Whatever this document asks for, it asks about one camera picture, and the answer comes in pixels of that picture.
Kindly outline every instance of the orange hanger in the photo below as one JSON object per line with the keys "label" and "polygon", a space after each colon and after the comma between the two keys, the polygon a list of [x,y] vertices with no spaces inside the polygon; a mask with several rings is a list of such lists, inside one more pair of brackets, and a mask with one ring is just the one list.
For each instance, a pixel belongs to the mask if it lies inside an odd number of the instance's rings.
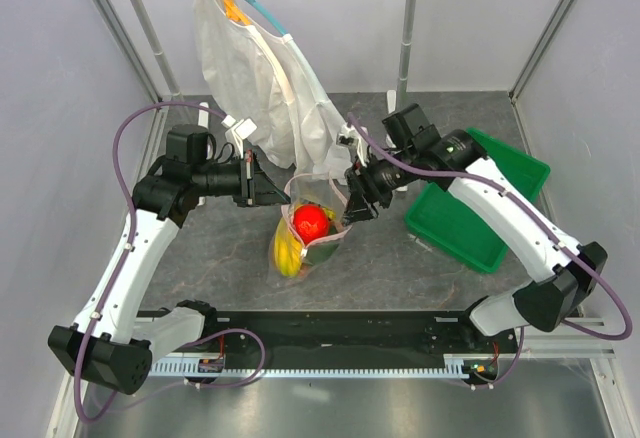
{"label": "orange hanger", "polygon": [[236,5],[235,1],[222,0],[222,2],[224,3],[225,14],[227,15],[227,18],[247,26],[251,24],[249,18],[247,18],[242,10],[238,8],[238,5]]}

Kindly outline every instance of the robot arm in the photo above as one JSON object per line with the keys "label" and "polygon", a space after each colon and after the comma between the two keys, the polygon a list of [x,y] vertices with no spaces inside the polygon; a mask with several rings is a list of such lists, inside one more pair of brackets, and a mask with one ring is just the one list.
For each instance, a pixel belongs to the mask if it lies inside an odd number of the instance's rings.
{"label": "robot arm", "polygon": [[[529,204],[502,175],[484,149],[466,132],[455,130],[440,137],[417,105],[410,105],[383,120],[387,133],[398,146],[393,157],[405,164],[431,171],[458,171],[484,177],[502,185],[524,201],[531,213],[561,239],[571,252],[598,272],[607,258],[597,243],[582,246],[547,220]],[[338,141],[356,146],[352,130],[345,129]],[[356,160],[346,173],[351,193],[345,221],[375,218],[376,205],[387,208],[392,191],[421,179],[387,160],[371,158],[368,166]],[[443,190],[477,213],[513,250],[531,281],[501,295],[488,297],[467,310],[473,327],[485,336],[522,325],[552,331],[591,293],[595,283],[552,243],[532,218],[504,192],[469,178],[433,178]]]}
{"label": "robot arm", "polygon": [[[133,245],[127,242],[127,217],[120,242],[96,290],[70,327],[55,326],[49,335],[49,347],[70,373],[94,318],[98,321],[85,354],[82,378],[125,394],[135,393],[142,386],[155,361],[197,340],[210,319],[215,321],[214,308],[185,301],[160,319],[135,324],[160,258],[201,196],[231,196],[240,207],[289,202],[261,170],[251,150],[225,162],[207,160],[210,142],[213,137],[206,128],[174,127],[167,136],[166,154],[134,187],[138,226]],[[96,304],[122,253],[129,255],[102,313],[96,316]]]}

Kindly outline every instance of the white wall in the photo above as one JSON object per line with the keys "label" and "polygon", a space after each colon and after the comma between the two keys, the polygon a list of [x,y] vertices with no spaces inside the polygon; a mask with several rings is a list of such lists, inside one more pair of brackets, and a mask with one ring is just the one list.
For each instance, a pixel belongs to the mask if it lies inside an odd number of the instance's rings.
{"label": "white wall", "polygon": [[[97,284],[124,202],[111,141],[145,104],[91,0],[0,0],[0,436],[43,436],[63,376],[47,347]],[[148,125],[122,146],[133,177]]]}
{"label": "white wall", "polygon": [[[521,108],[562,227],[609,252],[605,278],[640,324],[640,0],[577,0]],[[600,290],[588,308],[621,329]],[[640,411],[640,332],[616,345]]]}
{"label": "white wall", "polygon": [[[166,93],[131,5],[112,1]],[[404,0],[259,1],[289,29],[328,91],[395,88]],[[193,0],[145,2],[184,92],[208,94],[194,46]],[[557,2],[419,0],[409,88],[509,89]]]}

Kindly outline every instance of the clear produce bag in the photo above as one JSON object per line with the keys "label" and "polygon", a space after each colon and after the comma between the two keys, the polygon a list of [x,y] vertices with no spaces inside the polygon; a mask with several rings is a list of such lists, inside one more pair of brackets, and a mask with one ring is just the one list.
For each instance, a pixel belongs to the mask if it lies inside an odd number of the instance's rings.
{"label": "clear produce bag", "polygon": [[[269,247],[270,275],[305,278],[338,249],[351,226],[343,226],[346,197],[328,174],[301,174],[289,180],[284,192],[291,204],[282,206],[282,218]],[[329,234],[306,245],[293,225],[295,210],[306,204],[319,205],[329,219]]]}

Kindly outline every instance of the green container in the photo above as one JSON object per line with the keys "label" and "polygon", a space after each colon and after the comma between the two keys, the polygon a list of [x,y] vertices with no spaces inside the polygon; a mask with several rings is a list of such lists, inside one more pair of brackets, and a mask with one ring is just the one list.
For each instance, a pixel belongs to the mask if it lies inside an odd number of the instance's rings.
{"label": "green container", "polygon": [[[538,196],[549,165],[470,128],[467,130],[498,165],[502,174],[529,201]],[[471,268],[493,273],[507,253],[507,245],[461,201],[428,184],[405,215],[409,230]]]}

